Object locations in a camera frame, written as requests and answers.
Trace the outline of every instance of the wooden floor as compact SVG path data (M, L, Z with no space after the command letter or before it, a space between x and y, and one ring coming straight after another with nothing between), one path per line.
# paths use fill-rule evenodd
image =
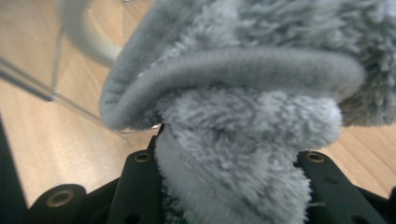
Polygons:
M10 1L0 0L0 4L6 2ZM120 28L119 21L122 18L117 10L121 9L117 7L109 12L113 13L111 15L114 17L109 14L108 18L104 18L104 14L99 13L102 15L101 19L92 17L91 20L98 30L103 29L102 33L110 34L109 39L121 43L123 38L132 32L148 7L149 2L129 8L131 13L127 17L130 29L128 31ZM100 12L112 7L97 8ZM111 34L116 32L121 34L121 37L111 38ZM4 33L0 37L0 46L6 44L1 41L12 41L12 38L5 38ZM68 94L72 99L82 94L93 95L82 97L83 100L79 103L92 106L94 110L103 75L94 78L87 75L86 79L83 79L85 75L71 77L73 74L81 73L103 74L106 69L81 55L76 56L72 51L67 49L64 52L66 61L61 66L59 86L66 92L71 91ZM45 53L46 51L43 51L35 56L47 57ZM18 60L18 57L13 54L11 59ZM23 59L23 62L17 65L25 66L25 63L29 63L29 60ZM29 205L44 191L57 185L75 183L92 191L117 178L126 157L135 150L146 148L150 137L155 134L135 133L126 139L121 138L62 105L42 102L4 81L0 81L0 113ZM339 140L323 151L333 158L354 184L360 187L387 197L390 189L396 186L396 126L344 129Z

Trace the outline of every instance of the fluffy gray cloth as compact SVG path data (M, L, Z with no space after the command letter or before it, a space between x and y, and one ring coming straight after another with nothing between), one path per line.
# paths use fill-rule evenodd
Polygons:
M113 129L166 124L157 160L197 223L304 223L293 166L396 118L394 0L158 0L112 68Z

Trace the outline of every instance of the white handle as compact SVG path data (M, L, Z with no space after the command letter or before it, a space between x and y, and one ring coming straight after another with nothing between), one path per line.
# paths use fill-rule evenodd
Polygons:
M59 15L64 31L79 50L97 62L110 67L121 48L104 40L85 20L84 12L91 0L60 0Z

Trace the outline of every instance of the cloth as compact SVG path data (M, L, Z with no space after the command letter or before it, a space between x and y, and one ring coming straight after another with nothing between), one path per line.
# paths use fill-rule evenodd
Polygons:
M109 128L156 156L197 223L304 223L296 155L396 118L394 0L158 0L110 71Z

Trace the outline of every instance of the wood grain surface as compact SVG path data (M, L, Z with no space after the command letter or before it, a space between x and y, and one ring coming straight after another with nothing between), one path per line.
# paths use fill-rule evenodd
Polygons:
M125 10L119 1L94 2L88 15L92 26L118 44L124 43L151 4L147 1ZM9 5L12 1L0 0L2 6L5 3ZM44 11L43 17L54 16L54 5L44 0L31 1L15 13L34 8ZM4 10L0 8L0 19L5 17L2 13ZM8 12L7 15L16 20L14 14L9 15ZM33 20L42 20L38 17L21 16L19 25L27 22L33 26ZM53 28L56 24L42 25L57 32ZM26 41L26 36L13 38L20 32L15 28L14 33L0 33L0 46L9 46L6 50L0 50L0 56L12 52L7 56L22 68L34 67L34 75L48 69L44 63L37 61L52 62L49 59L52 57L52 46L40 49L39 53L29 51L20 58L18 52L23 49L18 43ZM61 94L98 114L97 103L107 71L107 68L77 52L70 43L64 42L58 85ZM48 82L46 77L39 78ZM155 134L155 131L134 133L121 138L62 105L42 102L4 81L0 81L0 113L29 205L44 191L57 185L75 183L92 191L117 178L126 157L133 151L146 148L150 137ZM395 125L344 129L338 141L322 152L329 155L360 187L388 197L390 189L396 186Z

